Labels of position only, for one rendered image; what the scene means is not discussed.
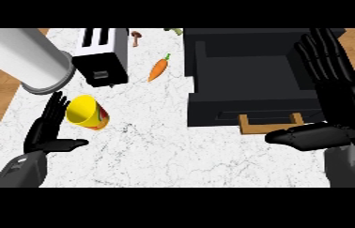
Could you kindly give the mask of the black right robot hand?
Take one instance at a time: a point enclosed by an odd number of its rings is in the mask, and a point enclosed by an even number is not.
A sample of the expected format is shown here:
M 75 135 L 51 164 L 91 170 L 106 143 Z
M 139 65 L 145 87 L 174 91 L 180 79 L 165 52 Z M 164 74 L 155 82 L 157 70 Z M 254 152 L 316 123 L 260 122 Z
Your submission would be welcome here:
M 328 28 L 310 28 L 300 36 L 296 51 L 315 85 L 324 122 L 279 129 L 264 142 L 299 151 L 350 145 L 355 140 L 355 68 Z

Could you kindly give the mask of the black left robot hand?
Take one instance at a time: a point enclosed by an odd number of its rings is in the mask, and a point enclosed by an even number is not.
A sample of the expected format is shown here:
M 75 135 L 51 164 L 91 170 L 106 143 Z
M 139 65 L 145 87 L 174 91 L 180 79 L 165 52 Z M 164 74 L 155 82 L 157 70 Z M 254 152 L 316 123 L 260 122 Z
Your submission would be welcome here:
M 57 139 L 59 127 L 71 101 L 62 92 L 53 92 L 41 116 L 34 120 L 23 142 L 23 152 L 71 152 L 88 144 L 84 139 Z

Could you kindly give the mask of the yellow cup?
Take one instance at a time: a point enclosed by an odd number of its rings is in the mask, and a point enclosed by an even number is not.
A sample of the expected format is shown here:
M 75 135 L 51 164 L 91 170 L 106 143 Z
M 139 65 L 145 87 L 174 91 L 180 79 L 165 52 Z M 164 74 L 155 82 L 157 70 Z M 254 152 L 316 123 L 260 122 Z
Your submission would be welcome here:
M 90 95 L 75 97 L 66 107 L 66 120 L 91 130 L 100 130 L 108 125 L 109 115 Z

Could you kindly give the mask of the dark grey open drawer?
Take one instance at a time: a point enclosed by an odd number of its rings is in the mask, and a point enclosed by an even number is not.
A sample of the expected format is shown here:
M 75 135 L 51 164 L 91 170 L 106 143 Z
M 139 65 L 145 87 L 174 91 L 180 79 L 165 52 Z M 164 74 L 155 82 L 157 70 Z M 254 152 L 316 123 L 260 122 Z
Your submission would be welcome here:
M 306 28 L 188 28 L 183 34 L 191 127 L 324 120 L 322 108 L 294 43 Z

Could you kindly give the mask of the large white cylinder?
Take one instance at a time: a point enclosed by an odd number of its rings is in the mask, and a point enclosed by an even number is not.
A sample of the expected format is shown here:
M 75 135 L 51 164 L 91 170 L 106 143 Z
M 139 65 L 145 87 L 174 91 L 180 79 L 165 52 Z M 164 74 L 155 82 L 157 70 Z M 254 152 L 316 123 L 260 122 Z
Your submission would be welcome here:
M 0 28 L 0 69 L 35 95 L 57 91 L 75 74 L 72 56 L 37 28 Z

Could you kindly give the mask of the black and silver toaster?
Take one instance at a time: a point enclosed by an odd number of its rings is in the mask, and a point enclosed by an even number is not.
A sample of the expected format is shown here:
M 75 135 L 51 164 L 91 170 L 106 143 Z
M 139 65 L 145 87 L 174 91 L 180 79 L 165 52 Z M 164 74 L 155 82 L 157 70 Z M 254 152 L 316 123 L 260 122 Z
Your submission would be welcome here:
M 93 87 L 127 83 L 127 28 L 81 28 L 72 64 Z

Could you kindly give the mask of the orange carrot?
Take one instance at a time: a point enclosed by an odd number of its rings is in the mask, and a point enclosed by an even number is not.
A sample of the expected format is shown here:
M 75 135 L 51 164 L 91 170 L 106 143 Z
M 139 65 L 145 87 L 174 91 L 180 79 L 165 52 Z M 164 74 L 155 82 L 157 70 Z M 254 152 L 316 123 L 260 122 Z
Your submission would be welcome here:
M 148 81 L 151 82 L 165 71 L 167 69 L 167 61 L 170 58 L 170 54 L 165 55 L 165 57 L 155 63 L 148 76 Z

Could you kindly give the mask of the brown mushroom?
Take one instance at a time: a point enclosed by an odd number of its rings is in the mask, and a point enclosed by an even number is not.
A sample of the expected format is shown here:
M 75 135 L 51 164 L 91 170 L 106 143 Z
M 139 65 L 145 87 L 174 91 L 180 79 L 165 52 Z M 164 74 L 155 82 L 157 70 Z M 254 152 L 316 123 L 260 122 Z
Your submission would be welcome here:
M 137 47 L 139 46 L 139 38 L 142 37 L 142 34 L 137 31 L 133 31 L 131 37 L 133 37 L 133 47 Z

